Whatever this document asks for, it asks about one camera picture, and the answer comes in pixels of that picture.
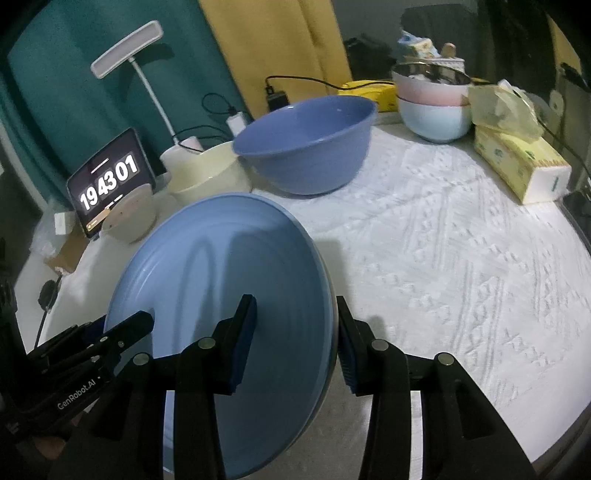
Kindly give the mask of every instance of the power adapter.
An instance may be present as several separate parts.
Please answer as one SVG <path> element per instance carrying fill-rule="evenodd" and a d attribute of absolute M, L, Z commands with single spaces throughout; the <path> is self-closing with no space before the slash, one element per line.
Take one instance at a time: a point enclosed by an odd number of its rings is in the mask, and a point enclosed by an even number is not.
<path fill-rule="evenodd" d="M 246 128 L 246 116 L 244 115 L 244 112 L 236 112 L 226 120 L 226 123 L 232 131 L 232 135 L 237 137 L 238 134 Z"/>
<path fill-rule="evenodd" d="M 267 92 L 267 106 L 270 112 L 290 104 L 289 98 L 287 98 L 287 94 L 283 90 L 276 92 L 272 86 L 267 86 L 265 91 Z"/>

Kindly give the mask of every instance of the white textured tablecloth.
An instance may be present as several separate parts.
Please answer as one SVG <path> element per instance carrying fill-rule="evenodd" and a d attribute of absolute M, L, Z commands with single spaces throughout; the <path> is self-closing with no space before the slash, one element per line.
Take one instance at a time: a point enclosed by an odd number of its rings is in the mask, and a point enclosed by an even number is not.
<path fill-rule="evenodd" d="M 303 224 L 336 293 L 376 336 L 413 355 L 453 353 L 531 460 L 591 401 L 589 254 L 555 204 L 518 205 L 469 140 L 433 145 L 403 125 L 381 126 L 344 188 L 311 199 L 255 193 Z M 45 337 L 106 313 L 134 251 L 93 242 L 65 279 Z M 370 406 L 337 366 L 308 430 L 251 478 L 356 479 Z M 415 396 L 412 479 L 421 476 L 418 409 Z"/>

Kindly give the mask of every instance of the black robotic claw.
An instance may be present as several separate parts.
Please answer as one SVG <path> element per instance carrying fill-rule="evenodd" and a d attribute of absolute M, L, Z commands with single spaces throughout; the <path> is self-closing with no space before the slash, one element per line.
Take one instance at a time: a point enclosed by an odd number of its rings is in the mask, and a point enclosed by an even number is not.
<path fill-rule="evenodd" d="M 256 300 L 244 295 L 211 337 L 177 355 L 135 355 L 82 420 L 49 480 L 162 479 L 167 390 L 175 391 L 175 478 L 225 479 L 213 395 L 231 395 L 242 381 L 255 326 Z"/>
<path fill-rule="evenodd" d="M 375 339 L 339 306 L 339 359 L 357 395 L 373 395 L 363 480 L 408 478 L 410 391 L 421 392 L 424 480 L 528 480 L 536 475 L 521 446 L 476 383 L 449 353 L 405 355 Z"/>
<path fill-rule="evenodd" d="M 0 290 L 0 427 L 14 443 L 59 431 L 100 396 L 121 353 L 154 328 L 148 313 L 137 312 L 103 334 L 102 317 L 26 354 L 12 289 Z"/>

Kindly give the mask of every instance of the yellow box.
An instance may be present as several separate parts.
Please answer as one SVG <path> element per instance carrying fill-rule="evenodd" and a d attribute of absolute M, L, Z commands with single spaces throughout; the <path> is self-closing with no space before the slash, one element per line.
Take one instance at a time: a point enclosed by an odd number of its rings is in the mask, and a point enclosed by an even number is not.
<path fill-rule="evenodd" d="M 474 148 L 524 205 L 552 202 L 567 193 L 571 167 L 543 138 L 528 143 L 476 126 Z"/>
<path fill-rule="evenodd" d="M 345 83 L 343 88 L 364 85 L 369 82 L 378 82 L 378 80 L 355 80 Z M 369 98 L 378 104 L 378 112 L 398 112 L 396 85 L 393 83 L 384 83 L 383 85 L 376 83 L 367 87 L 356 88 L 355 90 L 339 90 L 339 95 L 358 95 Z"/>

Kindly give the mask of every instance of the blue bowl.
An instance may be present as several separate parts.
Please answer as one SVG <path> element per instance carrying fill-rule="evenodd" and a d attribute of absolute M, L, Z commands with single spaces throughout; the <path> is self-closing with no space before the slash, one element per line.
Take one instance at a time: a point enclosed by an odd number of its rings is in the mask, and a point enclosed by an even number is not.
<path fill-rule="evenodd" d="M 258 319 L 244 378 L 216 395 L 226 475 L 242 478 L 285 450 L 318 411 L 336 361 L 337 318 L 314 242 L 270 200 L 226 193 L 192 203 L 145 240 L 109 306 L 105 330 L 138 310 L 154 330 L 122 354 L 181 352 L 231 317 L 244 293 Z M 164 417 L 164 467 L 174 471 L 174 393 Z"/>
<path fill-rule="evenodd" d="M 280 190 L 330 192 L 361 168 L 375 114 L 375 102 L 360 96 L 304 100 L 248 125 L 234 140 L 234 152 Z"/>

